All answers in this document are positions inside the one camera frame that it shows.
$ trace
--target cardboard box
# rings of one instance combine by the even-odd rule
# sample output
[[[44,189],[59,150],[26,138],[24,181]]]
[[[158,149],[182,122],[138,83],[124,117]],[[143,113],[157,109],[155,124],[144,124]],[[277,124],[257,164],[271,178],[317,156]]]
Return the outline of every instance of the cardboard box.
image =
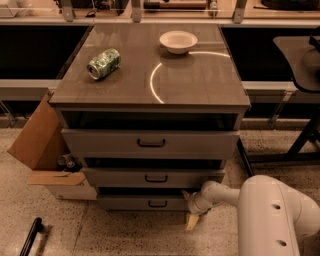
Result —
[[[8,153],[32,170],[29,185],[44,185],[59,199],[95,200],[96,191],[82,172],[57,171],[58,156],[69,149],[49,99],[49,94],[42,99]]]
[[[97,197],[97,191],[82,172],[32,171],[27,183],[45,185],[57,199],[96,200]]]

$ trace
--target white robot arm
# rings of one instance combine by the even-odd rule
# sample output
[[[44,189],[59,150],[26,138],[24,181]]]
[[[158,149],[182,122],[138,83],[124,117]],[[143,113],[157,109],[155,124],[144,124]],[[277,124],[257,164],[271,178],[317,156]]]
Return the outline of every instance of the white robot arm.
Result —
[[[190,195],[189,210],[200,215],[216,201],[237,207],[239,256],[299,256],[297,236],[320,229],[317,203],[268,176],[253,176],[241,189],[208,181]]]

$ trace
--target speckled floor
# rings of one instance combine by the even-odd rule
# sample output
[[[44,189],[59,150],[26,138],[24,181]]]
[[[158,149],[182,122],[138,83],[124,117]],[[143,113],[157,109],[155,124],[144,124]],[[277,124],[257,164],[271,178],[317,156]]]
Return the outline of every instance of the speckled floor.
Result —
[[[7,153],[20,128],[0,129],[0,255],[19,255],[29,229],[41,217],[30,255],[201,255],[236,256],[236,209],[212,209],[193,231],[177,212],[107,212],[95,201],[58,200],[43,186],[26,184],[30,170]],[[249,154],[286,151],[299,131],[242,130]],[[320,166],[255,169],[311,196],[320,204]],[[238,152],[226,166],[223,183],[239,188],[247,174]],[[299,243],[302,256],[319,256],[320,232]]]

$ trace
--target cabinet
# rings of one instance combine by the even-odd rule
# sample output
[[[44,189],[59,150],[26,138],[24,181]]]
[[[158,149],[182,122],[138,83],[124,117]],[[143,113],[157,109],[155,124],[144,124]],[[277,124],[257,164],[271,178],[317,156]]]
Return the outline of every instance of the cabinet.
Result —
[[[198,44],[174,55],[171,30]],[[94,81],[88,62],[108,48],[120,68]],[[63,137],[108,210],[186,210],[182,189],[221,182],[249,106],[215,24],[96,24],[50,100]]]

